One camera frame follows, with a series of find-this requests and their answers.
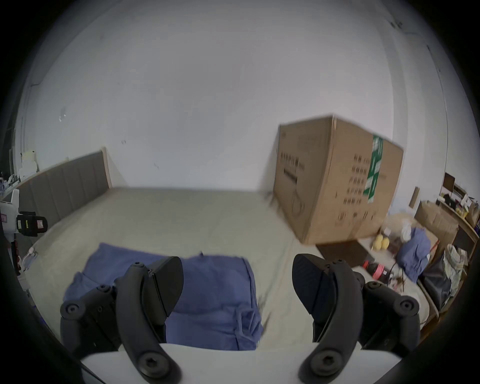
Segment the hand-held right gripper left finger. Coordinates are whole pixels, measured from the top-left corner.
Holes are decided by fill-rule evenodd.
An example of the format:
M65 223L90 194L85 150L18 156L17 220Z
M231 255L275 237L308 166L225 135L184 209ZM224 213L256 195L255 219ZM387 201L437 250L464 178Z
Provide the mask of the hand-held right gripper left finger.
M148 383L179 383L182 371L161 347L166 320L183 291L178 257L153 264L137 261L113 285L101 284L60 309L63 346L78 359L118 351Z

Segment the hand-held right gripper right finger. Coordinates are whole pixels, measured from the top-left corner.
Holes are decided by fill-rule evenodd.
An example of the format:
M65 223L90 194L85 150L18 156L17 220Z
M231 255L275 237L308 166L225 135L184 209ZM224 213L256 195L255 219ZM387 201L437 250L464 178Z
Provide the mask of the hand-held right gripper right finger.
M301 364L302 383L331 383L360 344L363 350L404 358L420 341L419 303L387 285L366 282L344 260L328 263L297 254L292 265L297 297L313 319L315 349Z

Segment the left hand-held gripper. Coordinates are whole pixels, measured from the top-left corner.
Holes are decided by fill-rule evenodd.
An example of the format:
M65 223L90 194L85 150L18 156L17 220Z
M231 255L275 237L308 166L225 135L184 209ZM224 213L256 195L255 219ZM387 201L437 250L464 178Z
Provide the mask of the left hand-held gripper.
M5 238L9 243L15 241L15 235L38 237L46 233L49 225L44 216L36 212L20 210L20 190L13 189L9 201L0 201L1 224Z

